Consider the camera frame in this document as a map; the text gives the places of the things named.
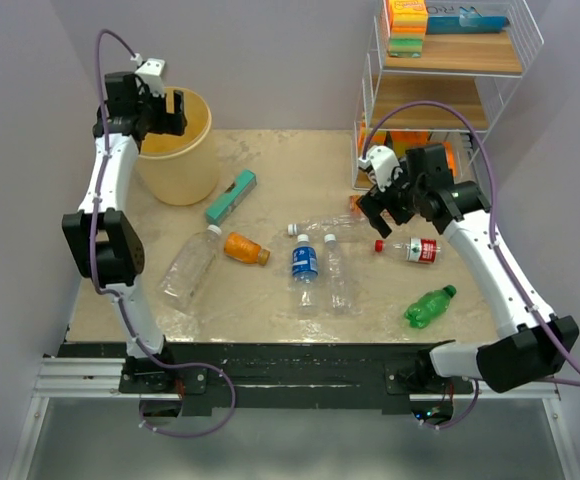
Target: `bottle label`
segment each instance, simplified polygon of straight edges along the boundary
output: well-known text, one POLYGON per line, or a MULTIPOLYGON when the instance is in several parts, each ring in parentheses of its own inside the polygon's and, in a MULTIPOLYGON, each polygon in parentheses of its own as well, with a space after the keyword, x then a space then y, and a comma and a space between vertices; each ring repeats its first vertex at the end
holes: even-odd
POLYGON ((434 263, 437 257, 437 241, 412 237, 407 260, 416 263, 434 263))
POLYGON ((292 252, 292 275, 302 272, 317 272, 317 253, 312 247, 298 247, 292 252))

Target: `teal box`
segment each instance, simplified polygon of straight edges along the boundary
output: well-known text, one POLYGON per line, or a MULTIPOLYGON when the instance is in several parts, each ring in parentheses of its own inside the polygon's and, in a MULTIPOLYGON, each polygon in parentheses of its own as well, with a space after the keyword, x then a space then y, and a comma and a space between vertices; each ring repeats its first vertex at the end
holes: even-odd
POLYGON ((206 220, 210 225, 221 225, 244 198, 257 186, 257 176, 244 170, 212 205, 206 209, 206 220))

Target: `white wall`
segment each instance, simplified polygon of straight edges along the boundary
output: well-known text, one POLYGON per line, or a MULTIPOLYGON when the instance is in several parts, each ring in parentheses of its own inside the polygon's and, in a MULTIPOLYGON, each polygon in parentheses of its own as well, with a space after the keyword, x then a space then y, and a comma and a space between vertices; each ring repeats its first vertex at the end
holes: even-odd
MULTIPOLYGON (((580 326, 580 2, 552 0, 544 10, 545 46, 487 147, 510 248, 546 300, 580 326)), ((580 360, 580 339, 574 354, 580 360)), ((576 378, 569 368, 562 375, 576 378)), ((565 389, 563 401, 580 456, 580 390, 565 389)))
POLYGON ((74 300, 61 215, 93 163, 94 101, 48 1, 0 0, 0 480, 74 300))
POLYGON ((170 82, 201 93, 220 128, 351 128, 377 5, 50 1, 90 79, 92 38, 111 28, 142 55, 165 58, 170 82))

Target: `plastic bottle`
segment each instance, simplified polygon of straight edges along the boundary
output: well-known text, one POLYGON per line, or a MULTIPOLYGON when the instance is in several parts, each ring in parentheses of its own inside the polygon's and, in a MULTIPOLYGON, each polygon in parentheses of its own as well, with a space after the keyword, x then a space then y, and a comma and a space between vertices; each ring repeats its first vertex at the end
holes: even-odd
POLYGON ((418 237, 404 238, 396 243, 377 240, 374 251, 398 260, 427 264, 438 262, 441 255, 441 247, 436 240, 418 237))
POLYGON ((326 243, 326 266, 331 305, 336 314, 349 312, 352 308, 352 292, 349 272, 341 245, 331 233, 323 238, 326 243))
POLYGON ((456 294, 457 289, 452 285, 428 292, 410 305, 403 316, 410 322, 412 328, 425 328, 448 309, 450 300, 456 294))
POLYGON ((311 311, 317 306, 316 281, 319 274, 317 254, 310 246, 308 235, 297 237, 297 247, 292 252, 292 277, 299 311, 311 311))
POLYGON ((208 225, 206 230, 195 233, 183 245, 159 287, 169 305, 185 312, 217 256, 220 238, 221 229, 208 225))
POLYGON ((258 263, 265 266, 270 258, 270 250, 248 240, 243 235, 232 232, 223 246, 223 253, 243 263, 258 263))
POLYGON ((301 234, 325 235, 332 233, 339 241, 359 240, 364 234, 372 233, 368 219, 364 215, 337 215, 334 217, 320 217, 300 223, 288 225, 288 235, 291 237, 301 234))

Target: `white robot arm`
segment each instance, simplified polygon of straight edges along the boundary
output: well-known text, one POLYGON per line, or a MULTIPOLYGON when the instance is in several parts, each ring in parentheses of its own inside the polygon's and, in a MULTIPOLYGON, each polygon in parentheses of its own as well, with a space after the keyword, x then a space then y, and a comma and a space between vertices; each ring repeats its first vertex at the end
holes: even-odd
POLYGON ((99 193, 97 232, 105 233, 95 243, 99 284, 112 302, 113 308, 127 335, 127 353, 131 357, 146 354, 133 340, 129 322, 150 354, 163 348, 163 333, 157 326, 146 301, 141 283, 144 250, 139 237, 125 217, 124 211, 132 170, 139 156, 141 142, 148 133, 182 135, 186 126, 183 93, 175 91, 174 113, 166 111, 165 89, 161 75, 165 62, 150 58, 133 58, 138 65, 135 72, 119 72, 105 77, 108 92, 108 118, 101 112, 93 128, 96 159, 85 198, 77 213, 64 215, 62 228, 72 255, 82 276, 92 278, 90 268, 90 222, 93 201, 99 193), (99 172, 104 164, 105 141, 102 122, 107 121, 109 155, 103 178, 99 172), (124 318, 119 300, 123 302, 124 318))
POLYGON ((490 205, 474 182, 454 183, 442 145, 407 152, 404 161, 385 147, 368 151, 359 165, 376 184, 359 200, 370 224, 385 238, 391 230, 381 216, 387 210, 397 225, 420 214, 432 222, 459 252, 493 312, 499 341, 487 344, 447 342, 426 352, 419 381, 431 377, 483 378, 497 392, 557 373, 564 358, 538 325, 532 310, 550 319, 549 326, 570 350, 579 330, 572 317, 559 318, 536 293, 495 229, 496 247, 513 274, 530 292, 528 308, 495 254, 489 232, 490 205))

